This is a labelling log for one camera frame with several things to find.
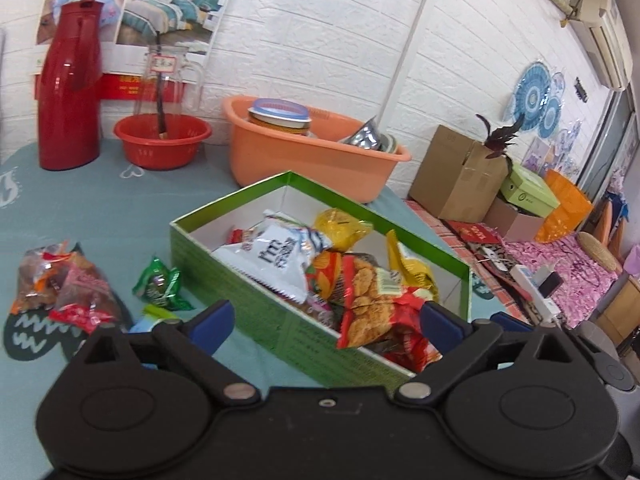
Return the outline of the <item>round woven cushion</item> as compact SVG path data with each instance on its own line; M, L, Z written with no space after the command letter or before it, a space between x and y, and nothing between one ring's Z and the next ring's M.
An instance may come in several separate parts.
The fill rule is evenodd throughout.
M579 232L576 240L582 251L599 266L608 272L621 274L623 272L622 265L614 257L612 252L605 247L600 240L587 232Z

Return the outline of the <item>blue round wall decoration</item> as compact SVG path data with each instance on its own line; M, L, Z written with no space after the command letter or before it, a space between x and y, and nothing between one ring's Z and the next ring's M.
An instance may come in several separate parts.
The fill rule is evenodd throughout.
M535 129L546 110L551 92L551 74L546 64L533 62L521 76L513 95L513 118L521 131Z

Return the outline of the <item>metal bowls in basin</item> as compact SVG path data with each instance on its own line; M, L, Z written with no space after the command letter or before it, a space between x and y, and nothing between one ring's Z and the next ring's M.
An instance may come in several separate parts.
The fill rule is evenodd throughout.
M372 117L356 132L340 140L341 144L356 146L368 151L395 154L398 143L394 136L378 128L378 121Z

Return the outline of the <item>red plastic basket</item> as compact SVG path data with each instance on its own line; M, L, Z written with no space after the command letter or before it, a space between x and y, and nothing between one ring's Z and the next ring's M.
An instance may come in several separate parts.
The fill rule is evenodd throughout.
M154 114L131 115L116 122L114 135L122 141L126 159L142 169L178 169L192 162L213 133L208 122L194 116L169 114L166 122L164 133Z

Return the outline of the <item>small brown cardboard box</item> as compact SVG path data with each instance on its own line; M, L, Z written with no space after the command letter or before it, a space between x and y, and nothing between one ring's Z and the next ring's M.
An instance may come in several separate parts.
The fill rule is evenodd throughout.
M544 218L521 212L512 204L496 197L483 223L508 242L531 242L544 224Z

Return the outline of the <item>large brown cardboard box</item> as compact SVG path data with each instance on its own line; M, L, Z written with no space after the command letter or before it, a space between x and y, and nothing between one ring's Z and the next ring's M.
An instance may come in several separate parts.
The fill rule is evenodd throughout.
M439 126L408 197L440 220L481 222L508 175L508 162L480 141Z

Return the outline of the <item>yellow bread package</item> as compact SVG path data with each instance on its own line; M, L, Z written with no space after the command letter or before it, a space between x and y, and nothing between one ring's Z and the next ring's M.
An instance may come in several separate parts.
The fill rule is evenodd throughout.
M439 289L431 267L425 261L410 256L403 250L404 245L398 240L394 230L388 231L385 238L390 270L399 273L404 286L420 289L420 297L438 301Z

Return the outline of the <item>brown pastry clear bag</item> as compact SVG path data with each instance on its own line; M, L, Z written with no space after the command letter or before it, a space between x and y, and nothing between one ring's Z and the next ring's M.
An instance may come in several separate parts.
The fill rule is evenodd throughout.
M62 242L24 253L10 313L37 310L53 322L74 326L86 334L104 323L120 328L130 325L126 308L81 244Z

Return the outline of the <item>small green snack packet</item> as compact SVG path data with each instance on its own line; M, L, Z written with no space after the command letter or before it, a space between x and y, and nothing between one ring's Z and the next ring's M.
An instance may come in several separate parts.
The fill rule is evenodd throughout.
M132 293L152 306L171 312L193 310L192 304L181 295L181 289L180 270L166 266L154 256L141 272Z

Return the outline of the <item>white air conditioner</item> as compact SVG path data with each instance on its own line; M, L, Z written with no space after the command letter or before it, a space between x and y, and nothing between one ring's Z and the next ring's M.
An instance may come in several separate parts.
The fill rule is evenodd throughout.
M615 0L570 0L572 24L600 83L623 91L631 81L634 61Z

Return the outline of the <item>white blue snack bag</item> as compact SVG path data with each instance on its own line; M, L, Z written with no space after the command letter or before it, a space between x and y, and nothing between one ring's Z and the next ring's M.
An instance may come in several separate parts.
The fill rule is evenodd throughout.
M318 229L266 209L262 220L245 230L237 243L221 245L213 256L287 300L303 304L309 294L307 269L332 247L332 240Z

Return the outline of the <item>orange plastic basin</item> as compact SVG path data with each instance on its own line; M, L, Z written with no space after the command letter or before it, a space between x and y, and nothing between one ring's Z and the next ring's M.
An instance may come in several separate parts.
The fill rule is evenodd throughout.
M239 185L247 186L285 171L314 180L359 203L378 197L401 162L411 159L402 145L393 153L341 144L362 122L312 108L310 136L253 124L248 110L254 96L227 96L222 100L230 124L230 167Z

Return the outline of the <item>green white cardboard box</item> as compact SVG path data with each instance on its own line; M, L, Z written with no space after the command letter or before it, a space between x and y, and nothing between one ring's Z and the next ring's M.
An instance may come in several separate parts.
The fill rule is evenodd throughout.
M378 263L386 263L385 235L394 231L409 257L430 266L440 303L464 320L470 317L472 278L464 262L368 207L295 172L259 181L171 222L171 262L198 300L204 304L230 300L240 332L319 384L394 390L413 374L366 349L337 349L337 332L214 256L232 229L251 228L262 220L267 209L312 224L320 212L329 208L341 209L372 224L372 233L355 248L375 256Z

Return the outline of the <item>clear glass pitcher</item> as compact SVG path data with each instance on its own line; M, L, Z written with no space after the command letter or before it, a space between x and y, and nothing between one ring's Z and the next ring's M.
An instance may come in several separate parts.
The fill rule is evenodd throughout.
M152 138L168 139L183 116L200 107L203 67L183 46L149 47L134 114L146 120Z

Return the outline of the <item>red cracker bag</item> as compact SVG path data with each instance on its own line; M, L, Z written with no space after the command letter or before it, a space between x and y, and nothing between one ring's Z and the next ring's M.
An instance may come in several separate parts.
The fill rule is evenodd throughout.
M442 358L422 335L420 289L364 252L322 252L306 271L302 311L338 333L337 348L366 348L413 373Z

